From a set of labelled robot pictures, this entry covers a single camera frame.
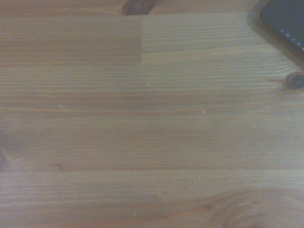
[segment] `wood knot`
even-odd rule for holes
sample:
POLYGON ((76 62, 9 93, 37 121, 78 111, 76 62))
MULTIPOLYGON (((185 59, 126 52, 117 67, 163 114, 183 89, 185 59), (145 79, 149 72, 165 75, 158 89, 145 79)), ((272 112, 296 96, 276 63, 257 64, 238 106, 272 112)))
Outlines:
POLYGON ((286 77, 285 84, 291 89, 304 88, 304 74, 301 72, 294 72, 286 77))
POLYGON ((128 0, 122 8, 123 15, 147 15, 154 7, 153 0, 128 0))

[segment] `wooden table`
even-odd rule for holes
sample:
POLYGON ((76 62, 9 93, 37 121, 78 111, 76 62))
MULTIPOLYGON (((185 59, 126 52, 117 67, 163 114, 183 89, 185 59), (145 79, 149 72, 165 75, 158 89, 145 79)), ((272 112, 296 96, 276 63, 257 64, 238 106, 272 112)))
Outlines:
POLYGON ((0 227, 304 227, 304 61, 266 2, 1 1, 0 227))

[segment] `wooden surface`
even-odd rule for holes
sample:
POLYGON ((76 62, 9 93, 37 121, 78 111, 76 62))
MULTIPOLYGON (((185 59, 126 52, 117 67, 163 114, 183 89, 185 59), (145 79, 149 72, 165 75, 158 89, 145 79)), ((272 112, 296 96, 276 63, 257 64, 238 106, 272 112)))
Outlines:
POLYGON ((1 228, 302 228, 303 59, 266 1, 0 3, 1 228))

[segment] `pine wood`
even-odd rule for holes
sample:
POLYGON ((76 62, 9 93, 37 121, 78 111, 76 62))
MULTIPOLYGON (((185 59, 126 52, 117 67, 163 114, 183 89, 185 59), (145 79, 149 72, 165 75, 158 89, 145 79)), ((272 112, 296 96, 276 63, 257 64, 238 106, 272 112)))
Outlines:
POLYGON ((0 3, 0 227, 303 227, 303 59, 265 1, 123 3, 0 3))

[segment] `black device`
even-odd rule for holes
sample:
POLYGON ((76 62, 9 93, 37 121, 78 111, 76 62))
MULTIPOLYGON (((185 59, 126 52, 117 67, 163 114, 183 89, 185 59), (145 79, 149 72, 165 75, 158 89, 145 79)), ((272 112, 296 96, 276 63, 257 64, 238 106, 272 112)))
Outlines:
POLYGON ((304 0, 270 0, 261 20, 304 53, 304 0))

